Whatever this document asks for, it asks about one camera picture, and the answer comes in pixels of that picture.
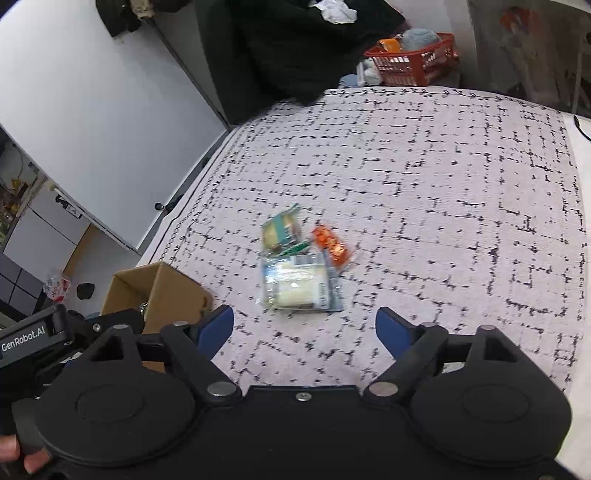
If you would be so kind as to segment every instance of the human hand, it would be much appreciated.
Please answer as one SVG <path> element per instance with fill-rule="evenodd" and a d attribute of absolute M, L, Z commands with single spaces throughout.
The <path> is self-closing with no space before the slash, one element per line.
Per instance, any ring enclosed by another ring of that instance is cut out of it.
<path fill-rule="evenodd" d="M 21 456 L 21 446 L 16 435 L 0 436 L 0 462 L 15 462 Z M 35 473 L 45 465 L 51 457 L 45 449 L 27 455 L 24 467 L 28 473 Z"/>

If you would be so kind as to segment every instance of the patterned bedspread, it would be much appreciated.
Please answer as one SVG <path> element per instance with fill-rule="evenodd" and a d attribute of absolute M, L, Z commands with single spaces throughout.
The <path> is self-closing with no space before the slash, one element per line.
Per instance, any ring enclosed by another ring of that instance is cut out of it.
<path fill-rule="evenodd" d="M 294 203 L 358 250 L 345 311 L 266 311 L 260 226 Z M 234 131 L 186 194 L 150 261 L 231 305 L 215 357 L 256 384 L 365 386 L 392 358 L 375 312 L 457 333 L 496 325 L 567 388 L 582 340 L 586 245 L 560 114 L 438 87 L 329 90 Z"/>

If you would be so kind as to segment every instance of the barcode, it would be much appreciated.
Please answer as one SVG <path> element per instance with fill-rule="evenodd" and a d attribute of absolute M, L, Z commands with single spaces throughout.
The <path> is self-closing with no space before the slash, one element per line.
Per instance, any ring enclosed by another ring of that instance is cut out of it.
<path fill-rule="evenodd" d="M 326 298 L 326 285 L 323 283 L 318 285 L 318 294 L 320 307 L 326 307 L 328 300 Z"/>
<path fill-rule="evenodd" d="M 314 265 L 317 263 L 315 255 L 294 255 L 291 257 L 291 261 L 295 266 Z"/>

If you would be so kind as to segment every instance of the clear plastic package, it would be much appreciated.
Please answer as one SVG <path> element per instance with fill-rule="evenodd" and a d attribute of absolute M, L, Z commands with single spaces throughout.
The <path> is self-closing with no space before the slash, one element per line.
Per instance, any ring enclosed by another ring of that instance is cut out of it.
<path fill-rule="evenodd" d="M 338 272 L 325 252 L 263 259 L 264 303 L 273 309 L 341 312 Z"/>
<path fill-rule="evenodd" d="M 301 242 L 300 224 L 297 212 L 300 206 L 295 204 L 289 210 L 278 213 L 262 226 L 262 246 L 267 254 L 279 254 L 292 245 Z"/>

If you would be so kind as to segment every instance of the label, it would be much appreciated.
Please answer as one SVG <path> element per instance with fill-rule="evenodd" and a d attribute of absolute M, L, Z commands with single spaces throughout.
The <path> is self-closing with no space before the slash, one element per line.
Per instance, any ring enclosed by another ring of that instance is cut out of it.
<path fill-rule="evenodd" d="M 31 325 L 30 329 L 20 331 L 13 336 L 0 340 L 2 358 L 19 358 L 34 352 L 39 343 L 48 337 L 45 324 Z"/>
<path fill-rule="evenodd" d="M 80 219 L 82 218 L 82 213 L 79 212 L 76 207 L 72 206 L 72 204 L 68 205 L 66 207 L 66 212 L 68 212 L 70 215 L 75 216 L 76 218 Z"/>
<path fill-rule="evenodd" d="M 321 265 L 321 263 L 316 260 L 316 255 L 292 255 L 290 260 L 295 267 L 302 267 L 304 265 Z"/>
<path fill-rule="evenodd" d="M 328 288 L 324 281 L 319 281 L 316 285 L 316 295 L 314 298 L 314 307 L 317 309 L 327 309 L 329 307 Z"/>

